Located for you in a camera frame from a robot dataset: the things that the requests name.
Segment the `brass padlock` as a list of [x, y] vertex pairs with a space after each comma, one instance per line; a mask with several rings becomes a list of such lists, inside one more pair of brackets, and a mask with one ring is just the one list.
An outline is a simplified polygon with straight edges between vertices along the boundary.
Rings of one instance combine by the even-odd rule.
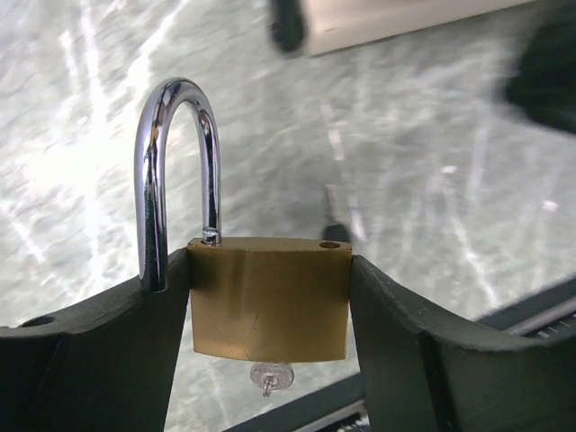
[[187, 247], [194, 350], [276, 364], [344, 359], [350, 244], [224, 237], [216, 121], [202, 89], [182, 77], [159, 84], [139, 117], [134, 194], [141, 287], [159, 292], [168, 285], [166, 150], [180, 105], [194, 118], [201, 156], [202, 235]]

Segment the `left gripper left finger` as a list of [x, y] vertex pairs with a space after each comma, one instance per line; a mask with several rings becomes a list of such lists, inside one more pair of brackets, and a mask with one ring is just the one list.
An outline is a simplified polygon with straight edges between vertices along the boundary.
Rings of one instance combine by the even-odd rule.
[[1, 329], [3, 431], [161, 431], [181, 344], [189, 276], [170, 255], [169, 288], [138, 278]]

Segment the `small silver key bunch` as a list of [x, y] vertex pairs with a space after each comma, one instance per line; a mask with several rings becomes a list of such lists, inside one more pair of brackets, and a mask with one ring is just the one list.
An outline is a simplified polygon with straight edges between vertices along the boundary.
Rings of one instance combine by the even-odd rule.
[[272, 392], [286, 390], [292, 386], [294, 371], [290, 364], [254, 363], [250, 369], [250, 378], [254, 385], [262, 390], [262, 395], [270, 397]]

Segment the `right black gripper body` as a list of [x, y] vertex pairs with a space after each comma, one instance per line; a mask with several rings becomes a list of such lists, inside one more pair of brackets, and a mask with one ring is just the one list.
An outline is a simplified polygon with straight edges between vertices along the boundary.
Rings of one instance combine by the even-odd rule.
[[532, 122], [575, 133], [573, 8], [555, 8], [539, 23], [503, 86], [503, 98]]

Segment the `black-headed key bunch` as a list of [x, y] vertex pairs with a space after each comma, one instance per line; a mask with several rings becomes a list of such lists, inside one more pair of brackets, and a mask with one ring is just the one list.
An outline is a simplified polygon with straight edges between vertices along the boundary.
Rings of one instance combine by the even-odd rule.
[[324, 219], [325, 225], [320, 235], [322, 240], [350, 242], [350, 232], [337, 215], [336, 191], [333, 184], [324, 185]]

